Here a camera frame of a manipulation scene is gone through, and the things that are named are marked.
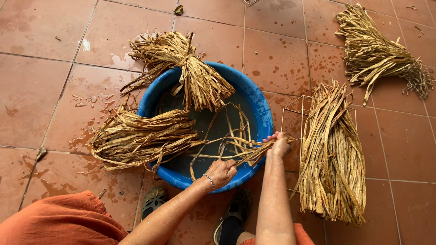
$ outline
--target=chain bracelet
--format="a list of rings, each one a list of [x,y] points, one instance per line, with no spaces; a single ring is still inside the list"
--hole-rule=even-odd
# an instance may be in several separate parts
[[[209,175],[208,174],[203,174],[204,176],[206,176],[208,179],[209,179],[209,181],[211,182],[211,184],[212,184],[212,187],[214,188],[214,191],[216,190],[216,188],[215,188],[215,184],[214,184],[214,182],[212,181],[212,179],[209,177]]]

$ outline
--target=sandal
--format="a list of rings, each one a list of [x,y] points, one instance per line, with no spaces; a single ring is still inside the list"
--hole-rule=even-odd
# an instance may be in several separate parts
[[[167,201],[167,192],[161,186],[151,188],[142,200],[141,221],[151,212],[162,206]]]
[[[219,239],[221,236],[222,223],[229,217],[236,217],[242,223],[245,222],[253,207],[253,195],[249,189],[241,189],[233,196],[226,213],[220,218],[215,228],[212,231],[212,239],[216,245],[219,245]],[[237,210],[236,212],[230,212],[230,209]]]

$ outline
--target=dry leaf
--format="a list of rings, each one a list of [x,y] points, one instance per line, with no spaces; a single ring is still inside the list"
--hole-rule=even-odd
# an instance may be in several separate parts
[[[174,13],[176,15],[182,15],[183,14],[183,5],[177,6],[176,9],[174,10]]]
[[[36,156],[36,161],[39,161],[43,156],[45,156],[45,154],[47,154],[47,150],[45,149],[45,147],[41,147],[41,149],[39,149],[39,153],[38,156]]]

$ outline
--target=hand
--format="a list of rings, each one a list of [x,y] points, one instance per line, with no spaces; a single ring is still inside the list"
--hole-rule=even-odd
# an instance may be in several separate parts
[[[235,176],[237,173],[235,164],[235,160],[217,160],[212,163],[212,165],[206,171],[206,174],[212,179],[216,189],[227,185],[230,180],[232,180],[233,176]],[[207,182],[207,186],[210,187],[211,191],[214,190],[212,184],[206,176],[202,176],[200,179],[205,179],[203,181]]]
[[[266,152],[267,157],[274,156],[284,159],[286,155],[291,152],[291,145],[286,142],[285,134],[277,131],[275,134],[268,136],[267,139],[263,139],[263,142],[266,143],[273,139],[276,139],[276,142],[274,142],[272,148]]]

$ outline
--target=debris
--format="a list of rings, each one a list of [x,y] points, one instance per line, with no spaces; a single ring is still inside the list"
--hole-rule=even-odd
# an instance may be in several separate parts
[[[103,196],[103,194],[104,194],[105,192],[106,192],[106,188],[104,188],[104,189],[102,190],[102,192],[100,192],[100,195],[99,195],[98,199],[102,198],[102,196]]]
[[[41,149],[39,149],[39,153],[38,156],[36,156],[36,161],[39,161],[43,156],[45,156],[45,154],[47,154],[47,150],[45,149],[45,147],[41,147]]]
[[[182,15],[183,14],[183,5],[177,6],[176,9],[174,10],[174,13],[176,15]]]
[[[424,35],[424,32],[419,27],[415,26],[415,28],[418,29]]]

